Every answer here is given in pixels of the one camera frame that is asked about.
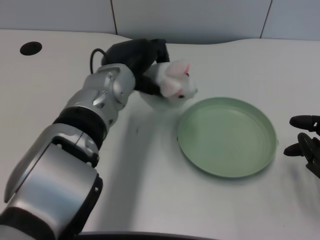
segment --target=white stuffed cat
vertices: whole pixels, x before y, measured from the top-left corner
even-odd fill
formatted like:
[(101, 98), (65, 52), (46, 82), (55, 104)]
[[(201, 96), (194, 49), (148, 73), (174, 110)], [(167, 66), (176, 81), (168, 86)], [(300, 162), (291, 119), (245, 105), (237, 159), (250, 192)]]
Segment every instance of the white stuffed cat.
[(155, 105), (155, 98), (157, 98), (156, 102), (160, 101), (162, 105), (181, 106), (197, 93), (195, 83), (188, 74), (189, 68), (190, 65), (184, 60), (152, 65), (144, 75), (160, 87), (160, 93), (163, 98), (157, 96), (147, 97), (146, 94), (141, 93), (142, 98), (151, 107)]

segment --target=green plate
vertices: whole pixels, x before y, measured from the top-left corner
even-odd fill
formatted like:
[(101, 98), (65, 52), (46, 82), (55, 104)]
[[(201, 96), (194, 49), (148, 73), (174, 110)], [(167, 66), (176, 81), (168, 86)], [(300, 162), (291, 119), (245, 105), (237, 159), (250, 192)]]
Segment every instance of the green plate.
[(272, 123), (259, 109), (227, 97), (200, 101), (184, 112), (178, 142), (197, 167), (228, 178), (260, 171), (278, 146)]

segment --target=white table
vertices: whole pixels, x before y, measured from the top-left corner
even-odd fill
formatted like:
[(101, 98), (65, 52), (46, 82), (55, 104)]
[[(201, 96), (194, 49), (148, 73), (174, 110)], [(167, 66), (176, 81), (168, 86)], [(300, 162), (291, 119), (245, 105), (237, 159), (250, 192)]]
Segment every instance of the white table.
[[(0, 192), (17, 162), (89, 74), (93, 49), (127, 40), (103, 33), (0, 30)], [(20, 47), (42, 43), (24, 56)], [(154, 112), (133, 93), (104, 142), (97, 167), (104, 187), (84, 231), (142, 231), (219, 240), (320, 237), (320, 179), (305, 159), (286, 157), (300, 130), (296, 115), (320, 115), (320, 42), (248, 39), (216, 45), (168, 44), (190, 61), (199, 92), (184, 108)], [(99, 66), (96, 57), (95, 68)], [(196, 169), (176, 140), (181, 112), (209, 97), (261, 109), (279, 140), (276, 158), (242, 180)], [(0, 210), (5, 207), (0, 203)]]

